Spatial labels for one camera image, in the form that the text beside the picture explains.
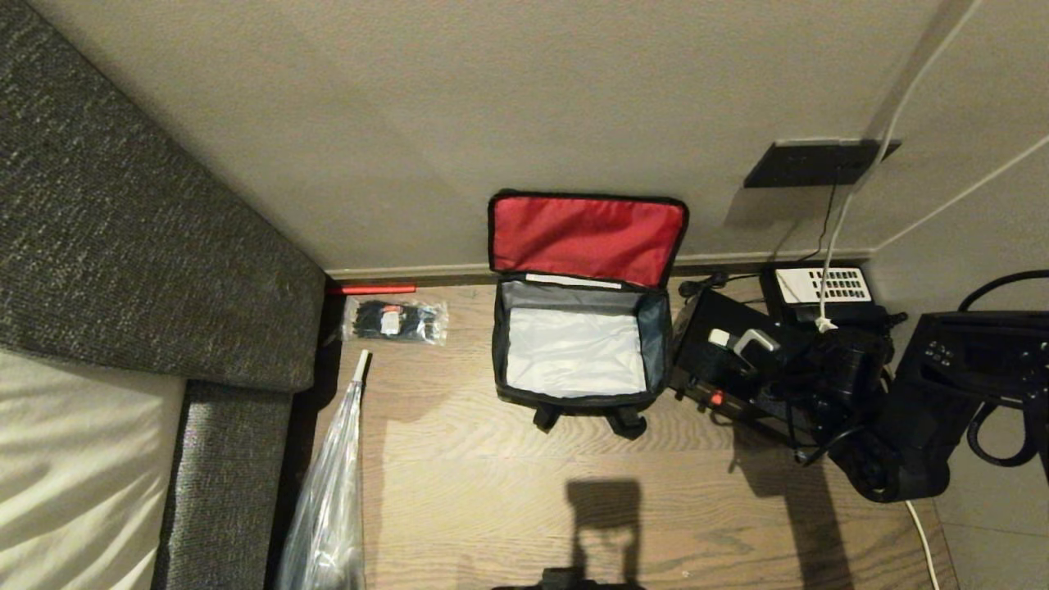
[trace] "sofa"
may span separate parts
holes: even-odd
[[[22,0],[0,113],[0,585],[265,587],[334,393],[327,277]]]

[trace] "open bag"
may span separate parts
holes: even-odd
[[[278,590],[363,590],[361,399],[368,351],[309,465],[277,573]]]
[[[637,438],[639,409],[668,375],[666,282],[688,226],[672,198],[502,191],[489,203],[489,265],[500,274],[492,361],[501,398],[601,414]]]

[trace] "white sheet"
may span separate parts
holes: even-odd
[[[507,383],[558,398],[643,392],[637,319],[515,308],[510,312]]]
[[[0,586],[150,587],[185,388],[0,351]]]

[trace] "baseboard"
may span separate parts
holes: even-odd
[[[676,274],[681,272],[698,272],[705,269],[727,269],[733,272],[751,272],[772,259],[792,260],[800,258],[808,251],[779,252],[775,255],[769,252],[742,252],[722,254],[684,254],[675,259]],[[838,250],[835,258],[842,262],[861,262],[871,257],[871,248],[852,248]],[[488,269],[488,264],[471,265],[432,265],[426,267],[384,267],[374,269],[329,269],[327,274],[342,282],[361,282],[377,280],[407,280],[421,285],[450,285],[456,282],[490,282],[494,275]]]

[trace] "wooden floor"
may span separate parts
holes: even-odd
[[[755,279],[724,293],[761,296]],[[648,430],[634,442],[601,418],[536,429],[530,409],[495,396],[493,295],[493,286],[420,290],[448,301],[447,346],[365,341],[374,353],[362,423],[369,588],[536,584],[544,567],[573,564],[605,583],[636,574],[650,590],[930,587],[902,504],[869,502],[832,463],[802,469],[672,392],[644,413]],[[341,387],[361,342],[344,347]],[[932,502],[916,505],[941,587],[957,588]]]

